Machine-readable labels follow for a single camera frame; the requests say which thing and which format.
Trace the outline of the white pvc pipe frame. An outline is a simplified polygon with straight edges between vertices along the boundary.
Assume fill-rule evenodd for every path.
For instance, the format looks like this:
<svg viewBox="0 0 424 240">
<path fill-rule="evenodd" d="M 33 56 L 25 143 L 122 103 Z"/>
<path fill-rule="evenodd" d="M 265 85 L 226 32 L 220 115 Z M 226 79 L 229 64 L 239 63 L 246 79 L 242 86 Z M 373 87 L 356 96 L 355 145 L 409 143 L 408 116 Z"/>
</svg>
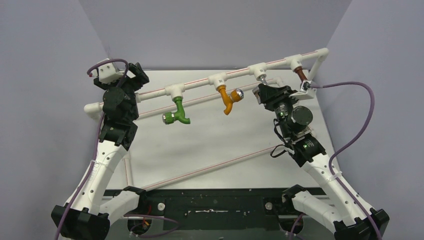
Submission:
<svg viewBox="0 0 424 240">
<path fill-rule="evenodd" d="M 129 153 L 117 165 L 108 190 L 259 189 L 317 183 L 287 154 L 270 157 L 280 143 L 274 113 L 257 103 L 252 67 L 237 70 L 150 70 L 151 85 L 138 94 L 138 131 Z M 229 115 L 217 92 L 243 90 Z M 175 97 L 190 124 L 164 124 L 175 112 Z"/>
</svg>

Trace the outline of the chrome metal faucet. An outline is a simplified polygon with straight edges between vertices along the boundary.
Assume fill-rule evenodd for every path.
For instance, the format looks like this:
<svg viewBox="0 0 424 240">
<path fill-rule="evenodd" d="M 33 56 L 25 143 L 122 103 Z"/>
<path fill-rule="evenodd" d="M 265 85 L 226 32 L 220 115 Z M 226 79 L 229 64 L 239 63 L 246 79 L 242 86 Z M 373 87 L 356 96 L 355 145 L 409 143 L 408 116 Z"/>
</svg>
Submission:
<svg viewBox="0 0 424 240">
<path fill-rule="evenodd" d="M 260 76 L 257 78 L 257 80 L 258 80 L 259 82 L 261 82 L 263 85 L 267 85 L 267 84 L 268 84 L 268 83 L 267 83 L 267 80 L 266 80 L 266 75 L 265 75 L 265 74 L 260 75 Z"/>
</svg>

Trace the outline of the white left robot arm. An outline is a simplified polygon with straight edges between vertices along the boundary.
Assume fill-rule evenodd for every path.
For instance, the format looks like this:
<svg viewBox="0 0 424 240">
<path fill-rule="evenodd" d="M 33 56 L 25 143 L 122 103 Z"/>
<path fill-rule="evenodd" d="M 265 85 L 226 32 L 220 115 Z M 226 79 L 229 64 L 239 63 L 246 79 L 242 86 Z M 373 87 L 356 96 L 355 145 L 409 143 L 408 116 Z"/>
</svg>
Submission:
<svg viewBox="0 0 424 240">
<path fill-rule="evenodd" d="M 117 70 L 112 59 L 89 68 L 96 73 L 94 84 L 104 90 L 95 149 L 89 166 L 73 194 L 63 205 L 56 205 L 51 218 L 56 225 L 55 239 L 103 240 L 111 225 L 125 213 L 141 215 L 147 211 L 145 191 L 125 187 L 116 198 L 103 203 L 105 190 L 119 162 L 128 154 L 137 132 L 139 117 L 137 92 L 149 82 L 139 63 L 125 63 Z"/>
</svg>

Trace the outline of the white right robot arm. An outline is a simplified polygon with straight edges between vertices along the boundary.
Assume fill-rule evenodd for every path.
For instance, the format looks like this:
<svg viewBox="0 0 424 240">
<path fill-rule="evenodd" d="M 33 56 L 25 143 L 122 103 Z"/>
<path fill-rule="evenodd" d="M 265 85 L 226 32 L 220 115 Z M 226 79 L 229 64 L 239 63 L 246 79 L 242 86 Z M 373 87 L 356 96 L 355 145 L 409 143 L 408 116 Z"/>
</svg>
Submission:
<svg viewBox="0 0 424 240">
<path fill-rule="evenodd" d="M 253 91 L 259 104 L 275 113 L 274 132 L 285 153 L 324 191 L 331 203 L 313 196 L 306 188 L 294 185 L 282 193 L 281 207 L 289 214 L 305 214 L 337 240 L 380 240 L 389 223 L 389 215 L 376 209 L 344 178 L 323 145 L 309 131 L 312 111 L 300 101 L 315 97 L 318 85 L 309 80 L 300 90 L 290 86 L 273 87 L 259 84 Z"/>
</svg>

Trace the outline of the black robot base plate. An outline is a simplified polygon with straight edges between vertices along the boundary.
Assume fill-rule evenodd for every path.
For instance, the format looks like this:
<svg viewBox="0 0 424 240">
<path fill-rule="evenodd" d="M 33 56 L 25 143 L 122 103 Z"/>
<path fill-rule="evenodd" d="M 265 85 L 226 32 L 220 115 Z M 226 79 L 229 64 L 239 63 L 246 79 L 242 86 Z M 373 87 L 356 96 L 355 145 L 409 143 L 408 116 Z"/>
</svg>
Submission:
<svg viewBox="0 0 424 240">
<path fill-rule="evenodd" d="M 284 188 L 156 189 L 147 192 L 142 204 L 121 217 L 119 224 L 136 234 L 154 230 L 235 231 L 284 230 L 296 234 L 331 232 L 311 216 L 295 222 L 300 212 L 282 202 Z"/>
</svg>

